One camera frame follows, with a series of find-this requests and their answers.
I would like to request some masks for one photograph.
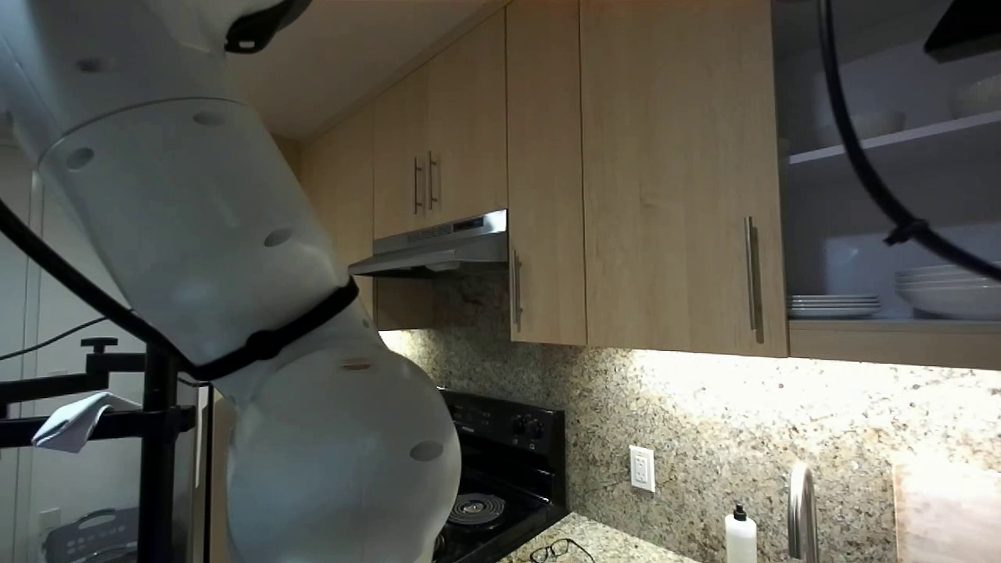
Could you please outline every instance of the shelf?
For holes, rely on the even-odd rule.
[[[882,137],[866,137],[878,171],[894,176],[937,163],[999,163],[1001,113],[981,113],[952,121],[906,129]],[[793,154],[787,168],[788,185],[844,185],[853,182],[853,168],[844,147],[821,147]]]
[[[788,320],[788,354],[821,360],[1001,369],[1001,321]]]

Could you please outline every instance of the stove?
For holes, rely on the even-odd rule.
[[[459,442],[462,484],[435,563],[497,563],[566,517],[560,409],[443,392]]]

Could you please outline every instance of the stove burner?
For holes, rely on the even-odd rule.
[[[447,521],[467,526],[467,528],[482,528],[492,526],[503,517],[506,502],[497,495],[459,495]]]

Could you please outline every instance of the granite backsplash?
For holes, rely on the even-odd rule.
[[[447,274],[433,331],[389,344],[444,389],[560,406],[569,508],[694,561],[723,561],[736,502],[787,561],[788,466],[810,463],[822,561],[894,561],[898,463],[1001,470],[1001,371],[510,344],[506,268]],[[657,495],[627,450],[657,450]]]

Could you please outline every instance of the cabinet door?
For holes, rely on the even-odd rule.
[[[506,5],[515,340],[588,340],[579,64],[579,0]]]
[[[503,11],[430,64],[430,223],[506,207]]]
[[[413,233],[430,213],[425,73],[376,101],[376,238]]]
[[[584,0],[588,339],[787,354],[769,0]]]
[[[301,150],[301,182],[328,230],[338,266],[373,257],[373,116],[346,125]],[[361,279],[361,304],[373,314],[373,282]]]

